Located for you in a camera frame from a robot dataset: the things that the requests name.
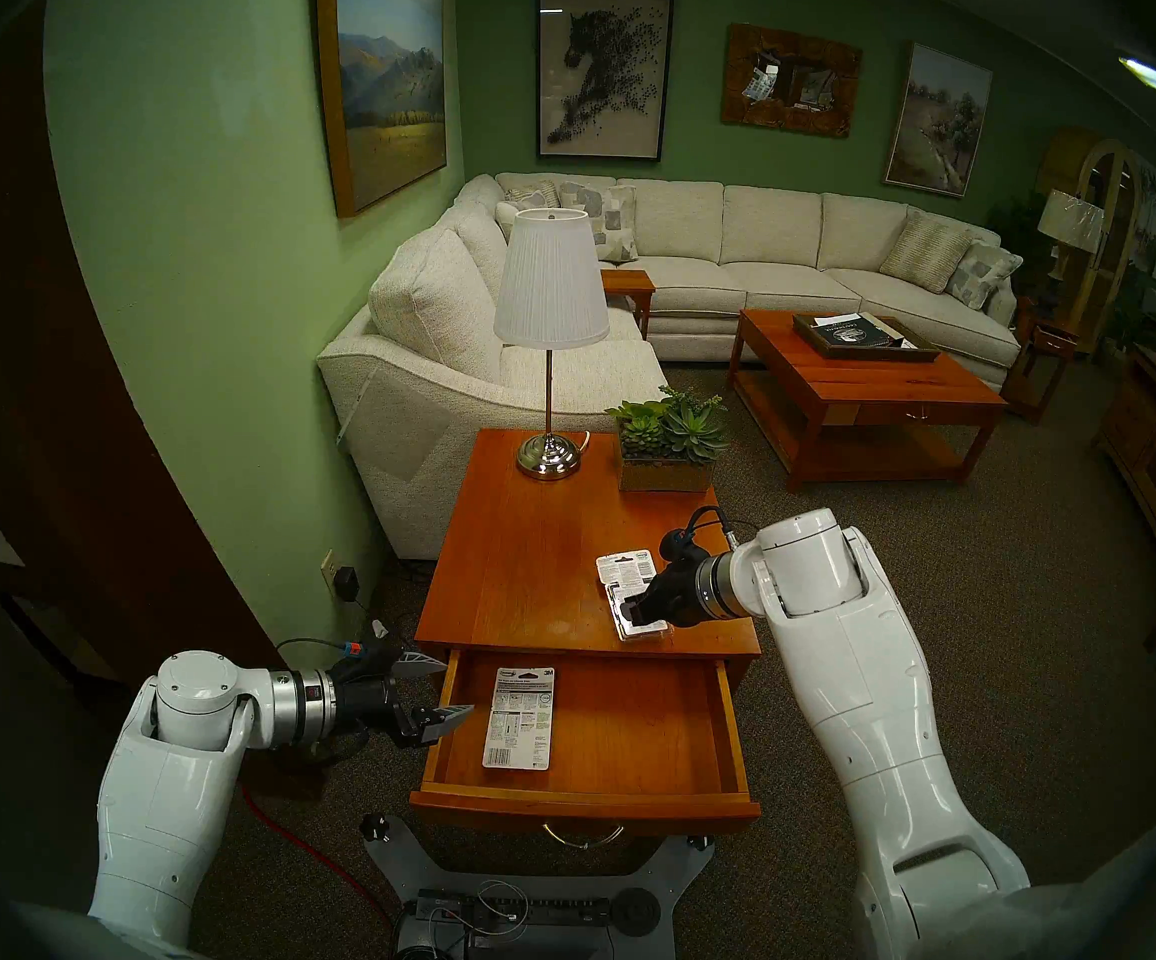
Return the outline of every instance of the patterned pillow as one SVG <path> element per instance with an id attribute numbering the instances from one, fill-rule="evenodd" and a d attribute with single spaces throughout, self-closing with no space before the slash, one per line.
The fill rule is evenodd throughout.
<path id="1" fill-rule="evenodd" d="M 973 243 L 964 252 L 959 265 L 951 272 L 947 283 L 948 295 L 958 298 L 970 309 L 981 310 L 995 295 L 995 289 L 1006 283 L 1022 266 L 1022 258 L 1003 248 L 990 243 Z"/>
<path id="2" fill-rule="evenodd" d="M 560 195 L 556 192 L 556 183 L 547 180 L 531 182 L 528 185 L 520 185 L 518 189 L 512 189 L 506 193 L 506 201 L 523 202 L 534 192 L 542 192 L 546 202 L 541 206 L 520 206 L 520 208 L 560 208 Z"/>
<path id="3" fill-rule="evenodd" d="M 639 258 L 636 252 L 636 189 L 591 189 L 576 182 L 560 186 L 564 208 L 581 208 L 591 216 L 595 237 L 595 260 L 623 264 Z"/>
<path id="4" fill-rule="evenodd" d="M 973 243 L 969 229 L 948 226 L 914 211 L 898 234 L 880 274 L 911 281 L 929 291 L 947 288 L 947 281 Z"/>
<path id="5" fill-rule="evenodd" d="M 511 242 L 511 227 L 516 226 L 516 214 L 521 208 L 560 208 L 560 206 L 548 206 L 541 190 L 524 195 L 518 202 L 498 202 L 494 208 L 494 219 L 497 220 L 507 243 Z"/>

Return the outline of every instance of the red cable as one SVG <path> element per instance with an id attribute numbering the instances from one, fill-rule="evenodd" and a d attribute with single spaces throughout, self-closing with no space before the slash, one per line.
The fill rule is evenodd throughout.
<path id="1" fill-rule="evenodd" d="M 381 916 L 381 921 L 384 921 L 384 923 L 387 924 L 387 932 L 388 933 L 394 932 L 394 926 L 391 923 L 391 916 L 387 915 L 384 908 L 381 908 L 381 904 L 378 903 L 378 900 L 372 895 L 372 892 L 369 891 L 369 888 L 366 888 L 358 880 L 351 877 L 351 874 L 347 873 L 344 867 L 340 866 L 338 863 L 326 857 L 326 855 L 321 854 L 310 843 L 298 840 L 296 836 L 294 836 L 294 834 L 291 834 L 290 830 L 286 829 L 283 826 L 281 826 L 279 822 L 276 822 L 274 819 L 267 815 L 267 813 L 262 812 L 262 810 L 259 808 L 258 805 L 255 805 L 255 803 L 253 803 L 253 796 L 249 793 L 247 787 L 244 787 L 244 784 L 242 784 L 239 787 L 239 793 L 242 793 L 245 797 L 245 804 L 249 805 L 249 810 L 251 811 L 251 813 L 253 813 L 253 815 L 257 815 L 262 822 L 265 822 L 265 825 L 267 825 L 274 832 L 277 832 L 289 842 L 294 843 L 294 845 L 301 845 L 304 850 L 306 850 L 306 852 L 309 852 L 312 857 L 314 857 L 317 861 L 324 864 L 324 866 L 326 866 L 329 871 L 333 871 L 333 873 L 338 874 L 340 878 L 346 880 L 346 883 L 348 883 L 349 886 L 355 888 L 356 892 L 361 895 L 361 898 L 368 901 L 375 908 L 378 915 Z"/>

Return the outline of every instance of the table lamp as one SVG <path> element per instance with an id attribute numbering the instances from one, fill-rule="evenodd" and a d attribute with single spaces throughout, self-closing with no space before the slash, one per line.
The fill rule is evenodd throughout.
<path id="1" fill-rule="evenodd" d="M 580 208 L 526 208 L 511 228 L 494 332 L 547 352 L 547 429 L 520 444 L 517 466 L 539 481 L 568 478 L 581 450 L 550 431 L 550 356 L 608 335 L 608 305 L 591 219 Z"/>
<path id="2" fill-rule="evenodd" d="M 1097 253 L 1097 243 L 1103 238 L 1103 211 L 1092 202 L 1076 199 L 1057 189 L 1048 194 L 1045 211 L 1036 227 L 1046 237 L 1058 241 L 1058 256 L 1048 273 L 1048 288 L 1036 300 L 1042 318 L 1053 318 L 1058 309 L 1064 272 L 1067 269 L 1068 252 L 1065 248 L 1079 248 Z"/>

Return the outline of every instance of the white lampshade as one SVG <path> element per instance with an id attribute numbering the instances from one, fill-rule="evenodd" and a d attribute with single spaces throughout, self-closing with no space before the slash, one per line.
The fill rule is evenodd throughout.
<path id="1" fill-rule="evenodd" d="M 1094 253 L 1097 241 L 1103 236 L 1103 211 L 1092 202 L 1055 189 L 1045 201 L 1045 211 L 1036 229 L 1067 246 Z"/>
<path id="2" fill-rule="evenodd" d="M 549 350 L 608 335 L 591 217 L 580 208 L 526 208 L 517 215 L 494 332 L 505 344 Z"/>

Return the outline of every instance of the planter box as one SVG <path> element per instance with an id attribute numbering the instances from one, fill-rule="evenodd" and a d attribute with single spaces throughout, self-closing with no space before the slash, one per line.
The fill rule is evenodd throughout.
<path id="1" fill-rule="evenodd" d="M 617 489 L 620 492 L 706 492 L 711 487 L 714 465 L 690 461 L 662 461 L 651 457 L 623 456 L 623 426 L 617 424 L 614 441 L 617 455 Z"/>

